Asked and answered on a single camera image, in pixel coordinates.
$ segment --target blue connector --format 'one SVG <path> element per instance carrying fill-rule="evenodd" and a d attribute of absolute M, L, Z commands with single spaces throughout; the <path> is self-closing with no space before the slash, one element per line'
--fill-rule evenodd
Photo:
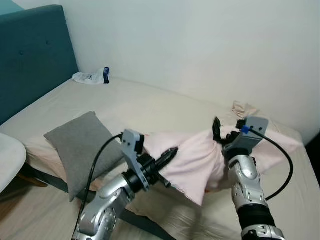
<path fill-rule="evenodd" d="M 245 133 L 245 134 L 248 134 L 249 133 L 249 130 L 250 130 L 250 127 L 244 125 L 242 128 L 241 128 L 241 132 Z"/>

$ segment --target pink fabric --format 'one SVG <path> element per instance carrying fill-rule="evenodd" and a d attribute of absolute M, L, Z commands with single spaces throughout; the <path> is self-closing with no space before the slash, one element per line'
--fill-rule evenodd
<path fill-rule="evenodd" d="M 225 136 L 234 127 L 224 126 L 221 135 Z M 266 136 L 281 145 L 290 154 L 302 143 L 281 133 L 266 131 Z M 198 205 L 202 205 L 205 190 L 218 191 L 228 188 L 225 159 L 222 147 L 213 140 L 212 130 L 200 133 L 153 133 L 146 136 L 144 148 L 158 159 L 161 153 L 169 148 L 179 147 L 179 151 L 161 174 L 171 182 L 172 186 Z M 262 140 L 252 152 L 256 158 L 260 173 L 285 160 L 284 155 L 273 145 Z"/>

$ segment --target floor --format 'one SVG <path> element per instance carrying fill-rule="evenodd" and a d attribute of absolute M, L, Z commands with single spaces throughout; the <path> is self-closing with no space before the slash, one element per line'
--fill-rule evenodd
<path fill-rule="evenodd" d="M 69 202 L 67 193 L 36 187 L 16 178 L 0 194 L 1 240 L 70 240 L 80 202 Z M 118 220 L 112 240 L 160 238 Z"/>

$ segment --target teal headboard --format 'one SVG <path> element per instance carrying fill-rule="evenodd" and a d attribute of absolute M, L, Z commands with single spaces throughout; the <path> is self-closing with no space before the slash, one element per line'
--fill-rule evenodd
<path fill-rule="evenodd" d="M 0 16 L 0 125 L 76 72 L 62 6 Z"/>

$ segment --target beige bed sheet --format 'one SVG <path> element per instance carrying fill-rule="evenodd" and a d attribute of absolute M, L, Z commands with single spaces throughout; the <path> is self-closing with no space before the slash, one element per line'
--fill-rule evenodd
<path fill-rule="evenodd" d="M 0 132 L 25 145 L 51 147 L 43 137 L 45 133 L 88 111 L 95 111 L 113 134 L 124 128 L 141 133 L 196 133 L 209 128 L 215 116 L 226 125 L 236 122 L 229 109 L 145 84 L 115 79 L 109 85 L 84 85 L 69 80 L 1 125 Z M 301 141 L 300 134 L 290 128 L 273 122 L 269 128 Z M 320 190 L 304 147 L 292 154 L 292 160 L 292 181 L 269 202 L 271 212 L 287 239 L 320 239 Z M 43 157 L 30 155 L 28 162 L 66 181 L 62 163 L 51 161 L 45 150 Z M 97 179 L 93 189 L 126 168 L 126 164 L 120 165 Z M 263 175 L 265 194 L 278 189 L 288 172 L 288 163 L 283 162 Z M 128 209 L 148 216 L 177 240 L 241 239 L 230 190 L 206 194 L 203 206 L 198 207 L 178 191 L 156 185 L 148 193 L 139 193 Z"/>

